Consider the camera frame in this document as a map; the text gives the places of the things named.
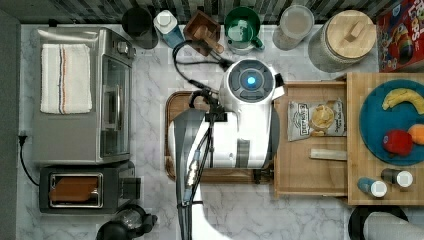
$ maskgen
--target marble countertop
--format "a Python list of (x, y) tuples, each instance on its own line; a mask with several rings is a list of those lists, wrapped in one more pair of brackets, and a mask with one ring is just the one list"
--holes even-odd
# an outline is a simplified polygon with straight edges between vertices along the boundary
[[(119, 25), (104, 25), (130, 39)], [(40, 80), (39, 42), (36, 25), (22, 25), (20, 129), (31, 134), (33, 109), (33, 82)], [(264, 26), (261, 38), (266, 46), (263, 52), (253, 51), (247, 56), (236, 56), (225, 51), (231, 60), (258, 58), (273, 66), (286, 81), (328, 80), (339, 73), (325, 73), (316, 69), (309, 60), (307, 43), (319, 29), (295, 49), (281, 51), (272, 43), (276, 26)], [(153, 231), (140, 239), (179, 239), (175, 183), (164, 169), (164, 121), (167, 98), (176, 91), (194, 90), (175, 71), (171, 49), (165, 43), (152, 50), (137, 47), (137, 57), (132, 69), (132, 131), (131, 160), (136, 164), (136, 174), (142, 178), (142, 196), (139, 204), (147, 212), (158, 216)], [(193, 49), (184, 48), (182, 60), (202, 60)], [(215, 65), (182, 66), (183, 71), (218, 88), (222, 70)], [(344, 72), (377, 71), (375, 48), (361, 62)], [(36, 179), (38, 169), (31, 163), (31, 138), (25, 145), (25, 161)], [(349, 239), (347, 224), (351, 208), (335, 198), (315, 196), (283, 196), (274, 199), (269, 185), (202, 185), (205, 213), (209, 222), (223, 234), (233, 239)], [(95, 239), (97, 230), (111, 216), (65, 216), (41, 214), (38, 210), (38, 189), (31, 185), (23, 170), (18, 172), (17, 238), (24, 239)], [(411, 216), (423, 211), (410, 211)]]

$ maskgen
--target knob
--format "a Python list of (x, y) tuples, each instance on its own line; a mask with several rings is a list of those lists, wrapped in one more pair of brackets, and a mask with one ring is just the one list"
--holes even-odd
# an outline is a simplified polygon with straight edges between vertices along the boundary
[(126, 42), (119, 42), (118, 43), (118, 52), (122, 53), (122, 54), (128, 54), (128, 52), (129, 52), (128, 44)]

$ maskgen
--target red apple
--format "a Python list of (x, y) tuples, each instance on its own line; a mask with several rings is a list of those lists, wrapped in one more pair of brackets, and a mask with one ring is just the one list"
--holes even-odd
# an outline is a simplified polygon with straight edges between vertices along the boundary
[(412, 136), (404, 130), (390, 130), (384, 135), (383, 147), (390, 153), (407, 156), (412, 151)]

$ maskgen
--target toaster oven door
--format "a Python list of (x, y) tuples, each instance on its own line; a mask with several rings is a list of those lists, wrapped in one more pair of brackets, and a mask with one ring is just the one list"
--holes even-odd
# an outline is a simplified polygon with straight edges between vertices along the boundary
[(103, 55), (100, 157), (129, 154), (131, 67)]

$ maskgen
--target snack bag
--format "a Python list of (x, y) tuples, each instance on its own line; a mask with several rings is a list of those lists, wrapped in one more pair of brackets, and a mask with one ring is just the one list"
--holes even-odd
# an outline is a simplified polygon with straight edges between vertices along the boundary
[(290, 101), (287, 136), (290, 142), (311, 136), (346, 136), (346, 121), (340, 98), (316, 103)]

